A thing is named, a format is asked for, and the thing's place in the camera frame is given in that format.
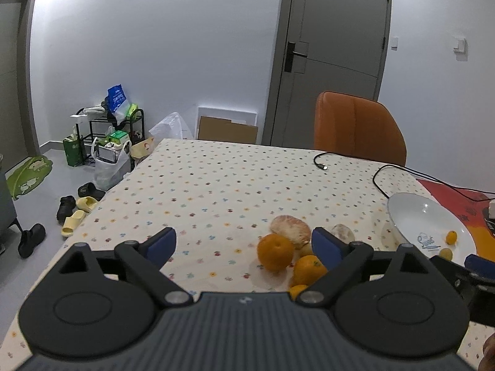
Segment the person's right hand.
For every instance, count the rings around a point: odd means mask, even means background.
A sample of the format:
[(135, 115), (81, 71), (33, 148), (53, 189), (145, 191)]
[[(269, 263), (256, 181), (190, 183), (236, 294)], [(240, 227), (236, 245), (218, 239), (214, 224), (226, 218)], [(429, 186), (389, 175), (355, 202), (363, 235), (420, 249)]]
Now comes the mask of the person's right hand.
[(495, 333), (483, 344), (483, 356), (478, 371), (495, 371)]

